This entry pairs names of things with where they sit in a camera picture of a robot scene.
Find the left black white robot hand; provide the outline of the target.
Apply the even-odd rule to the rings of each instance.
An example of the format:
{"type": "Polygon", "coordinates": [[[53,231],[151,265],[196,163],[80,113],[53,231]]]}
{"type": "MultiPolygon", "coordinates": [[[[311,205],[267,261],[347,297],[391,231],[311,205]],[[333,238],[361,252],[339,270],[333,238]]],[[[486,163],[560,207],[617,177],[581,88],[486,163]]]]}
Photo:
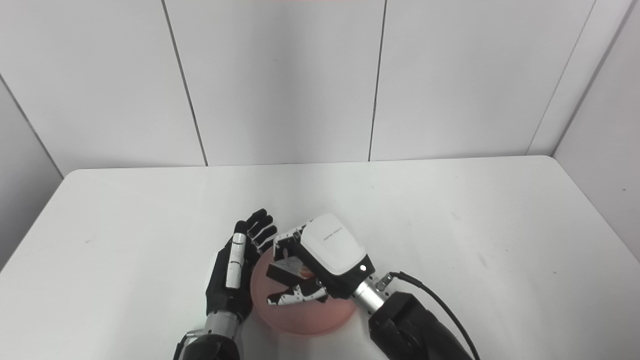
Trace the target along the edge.
{"type": "Polygon", "coordinates": [[[206,314],[230,312],[240,321],[253,310],[250,281],[263,253],[270,250],[278,229],[265,208],[235,224],[231,238],[217,253],[208,286],[206,314]]]}

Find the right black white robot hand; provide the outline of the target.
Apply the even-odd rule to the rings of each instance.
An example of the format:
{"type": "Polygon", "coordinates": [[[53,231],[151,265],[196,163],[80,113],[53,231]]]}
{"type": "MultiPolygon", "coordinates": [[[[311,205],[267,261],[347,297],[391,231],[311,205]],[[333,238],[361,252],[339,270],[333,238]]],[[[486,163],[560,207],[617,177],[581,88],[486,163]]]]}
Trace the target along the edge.
{"type": "Polygon", "coordinates": [[[266,298],[270,306],[327,298],[352,299],[359,306],[382,301],[371,287],[375,267],[361,241],[334,214],[327,213],[277,235],[267,272],[286,285],[266,298]]]}

